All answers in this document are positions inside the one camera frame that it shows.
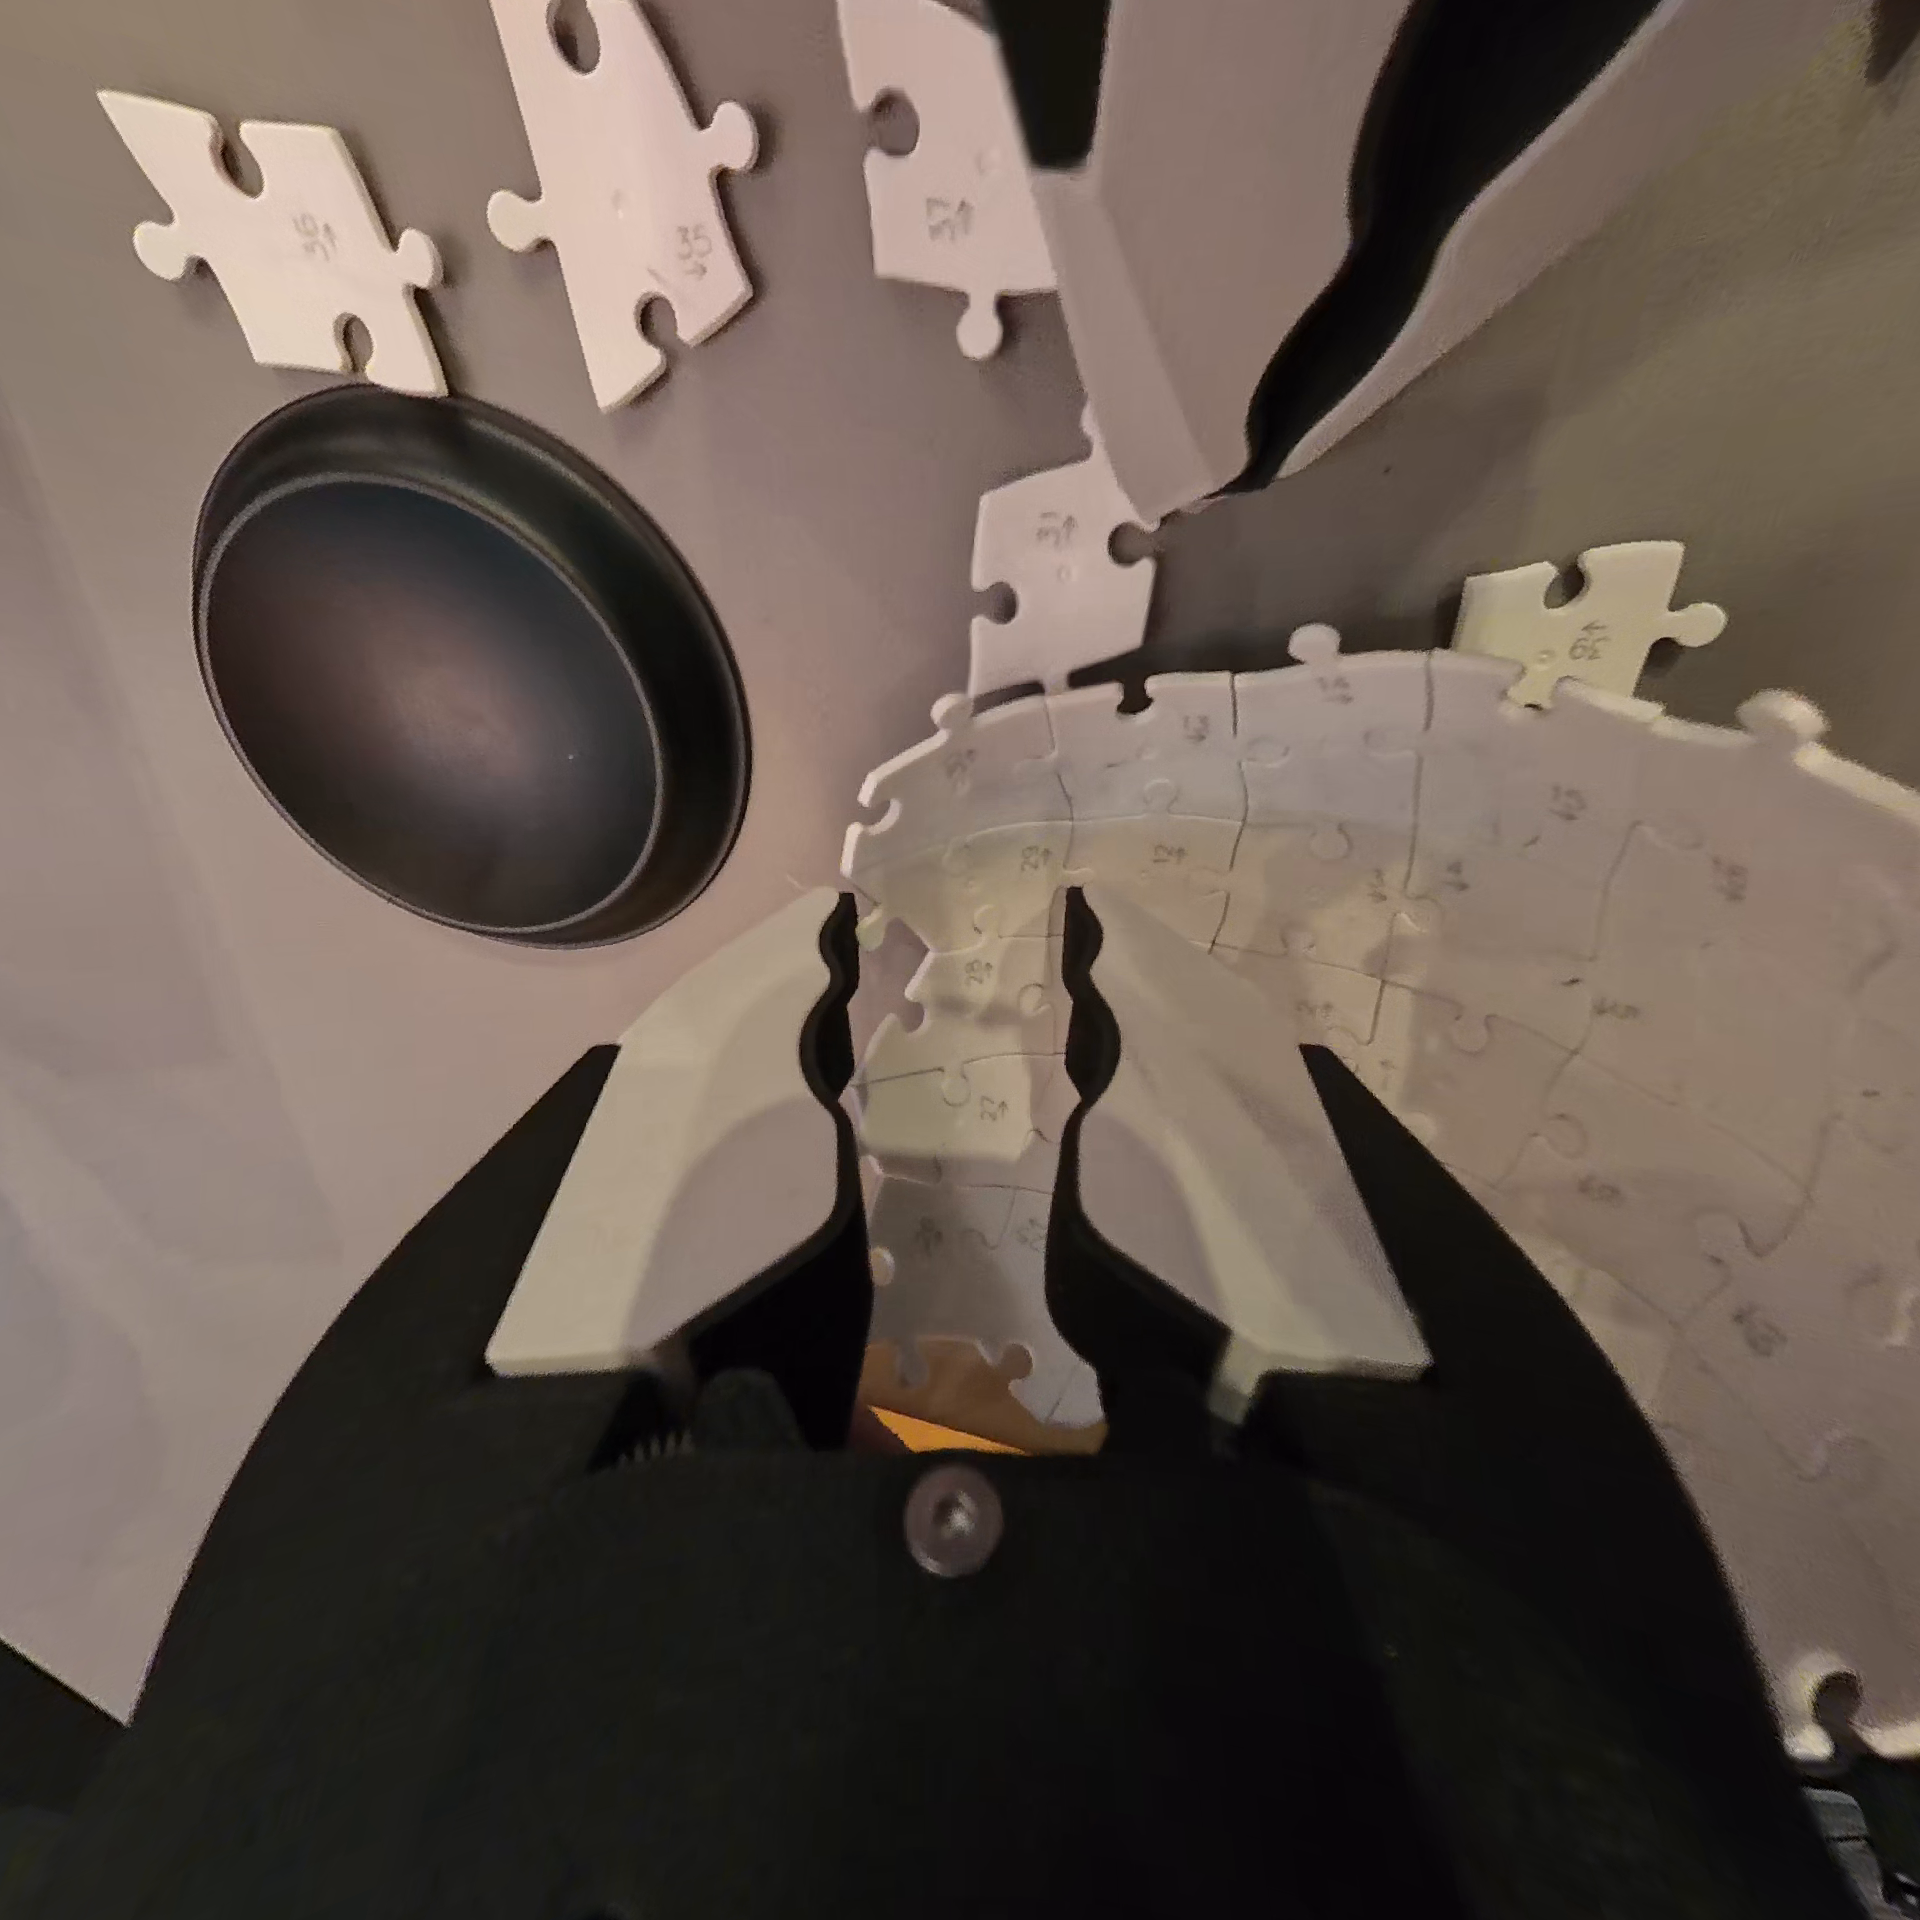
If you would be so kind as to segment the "black round ball stand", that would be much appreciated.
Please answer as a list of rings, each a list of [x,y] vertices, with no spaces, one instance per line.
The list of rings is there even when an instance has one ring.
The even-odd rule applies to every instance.
[[[335,868],[424,921],[600,945],[686,911],[748,814],[708,591],[575,444],[335,385],[255,421],[194,538],[205,703]]]

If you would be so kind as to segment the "single white-backed puzzle piece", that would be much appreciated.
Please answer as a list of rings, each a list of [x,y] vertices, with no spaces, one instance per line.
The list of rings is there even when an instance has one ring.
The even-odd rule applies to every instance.
[[[1452,653],[1519,668],[1508,703],[1547,707],[1560,682],[1634,695],[1658,641],[1682,650],[1723,634],[1719,604],[1672,604],[1685,545],[1668,538],[1609,543],[1573,562],[1573,591],[1551,604],[1560,568],[1533,562],[1465,579]]]
[[[205,266],[253,359],[291,371],[351,371],[345,322],[372,339],[367,376],[393,390],[444,398],[449,378],[417,310],[444,264],[421,227],[393,234],[345,137],[326,123],[246,120],[258,191],[230,178],[217,115],[132,91],[98,91],[111,127],[169,221],[138,221],[140,264],[181,279]]]
[[[641,329],[649,299],[670,304],[686,346],[756,299],[719,175],[756,169],[758,127],[737,100],[694,115],[638,4],[586,8],[597,34],[588,70],[559,50],[552,4],[491,4],[539,191],[497,188],[488,226],[510,252],[559,254],[588,385],[614,412],[665,367]]]
[[[908,154],[862,155],[874,275],[961,295],[958,346],[982,363],[998,299],[1059,284],[995,34],[943,4],[840,4],[836,27],[853,105],[919,116]]]
[[[1092,449],[1078,463],[979,496],[969,581],[976,591],[1014,591],[1016,611],[969,622],[973,699],[1026,682],[1059,693],[1076,668],[1143,643],[1155,562],[1116,562],[1115,532],[1150,534],[1160,519],[1119,486],[1092,409],[1082,412],[1082,434]]]

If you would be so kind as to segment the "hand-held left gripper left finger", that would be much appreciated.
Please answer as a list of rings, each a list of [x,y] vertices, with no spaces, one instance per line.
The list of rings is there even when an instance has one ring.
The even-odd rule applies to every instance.
[[[804,891],[628,1025],[488,1341],[497,1378],[649,1372],[694,1401],[756,1372],[806,1447],[845,1444],[874,1311],[844,1103],[855,921],[849,891]]]

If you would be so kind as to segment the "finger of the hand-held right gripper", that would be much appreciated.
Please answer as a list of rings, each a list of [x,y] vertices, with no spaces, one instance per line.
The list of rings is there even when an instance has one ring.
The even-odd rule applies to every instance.
[[[1418,4],[1357,155],[1359,230],[1283,339],[1300,472],[1859,4]]]
[[[985,4],[1138,517],[1263,486],[1653,4]]]

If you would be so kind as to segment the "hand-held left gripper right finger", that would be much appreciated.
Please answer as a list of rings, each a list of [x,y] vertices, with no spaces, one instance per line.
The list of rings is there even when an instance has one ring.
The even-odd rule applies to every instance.
[[[1110,1453],[1216,1447],[1276,1378],[1433,1364],[1295,1012],[1139,900],[1065,894],[1076,1090],[1045,1306],[1096,1380]]]

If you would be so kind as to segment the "colourful curved puzzle ball shell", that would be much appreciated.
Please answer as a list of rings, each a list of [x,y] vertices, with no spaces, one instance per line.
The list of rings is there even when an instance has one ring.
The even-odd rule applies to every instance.
[[[1291,635],[1263,672],[973,712],[862,779],[844,875],[920,1019],[860,1066],[874,1341],[1096,1391],[1041,1306],[1056,891],[1103,881],[1322,1042],[1477,1191],[1677,1449],[1804,1760],[1916,1754],[1916,797],[1760,693],[1734,729]]]

